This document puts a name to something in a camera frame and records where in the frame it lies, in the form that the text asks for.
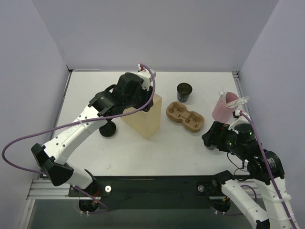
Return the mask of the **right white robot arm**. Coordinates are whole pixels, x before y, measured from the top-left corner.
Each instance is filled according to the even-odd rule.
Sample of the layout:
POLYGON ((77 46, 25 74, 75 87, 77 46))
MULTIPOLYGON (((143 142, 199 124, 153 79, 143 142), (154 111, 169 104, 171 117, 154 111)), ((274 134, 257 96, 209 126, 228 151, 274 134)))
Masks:
POLYGON ((211 188, 215 194, 227 196, 254 229, 299 228, 285 187, 282 163, 274 152, 262 148, 249 123, 230 129, 228 124, 215 121, 202 140, 207 148, 231 153, 242 161, 259 189, 265 208, 250 198, 228 170, 213 176, 211 188))

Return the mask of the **beige paper bag with handles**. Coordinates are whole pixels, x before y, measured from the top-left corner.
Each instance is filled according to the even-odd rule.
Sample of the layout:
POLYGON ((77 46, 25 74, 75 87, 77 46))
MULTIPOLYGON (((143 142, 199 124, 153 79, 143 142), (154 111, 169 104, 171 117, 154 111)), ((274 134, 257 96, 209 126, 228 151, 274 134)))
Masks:
POLYGON ((123 122, 145 139, 149 139, 159 129, 161 123, 162 97, 154 94, 152 101, 153 106, 148 112, 138 111, 121 117, 123 122))

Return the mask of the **brown cardboard cup carrier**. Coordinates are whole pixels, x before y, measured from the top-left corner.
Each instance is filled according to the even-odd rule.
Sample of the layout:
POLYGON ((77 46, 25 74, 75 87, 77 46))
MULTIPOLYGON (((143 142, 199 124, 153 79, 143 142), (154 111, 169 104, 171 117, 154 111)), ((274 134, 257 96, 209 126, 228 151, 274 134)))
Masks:
POLYGON ((172 121, 181 123, 184 128, 190 132, 198 132, 205 123, 204 117, 195 112, 189 111, 185 105, 180 102, 172 102, 166 108, 166 115, 172 121))

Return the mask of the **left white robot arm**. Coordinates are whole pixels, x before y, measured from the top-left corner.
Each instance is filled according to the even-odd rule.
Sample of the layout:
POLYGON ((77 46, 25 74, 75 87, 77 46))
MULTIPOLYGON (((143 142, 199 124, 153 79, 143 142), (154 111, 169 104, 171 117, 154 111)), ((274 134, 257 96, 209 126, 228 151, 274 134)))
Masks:
POLYGON ((39 167, 54 186, 68 183, 77 186, 86 196, 97 190, 94 176, 86 169, 68 164, 74 150, 97 129, 108 124, 125 109, 135 108, 148 112, 153 106, 151 82, 154 73, 141 70, 125 73, 117 84, 97 93, 75 119, 75 124, 62 131, 47 143, 35 144, 31 151, 39 167))

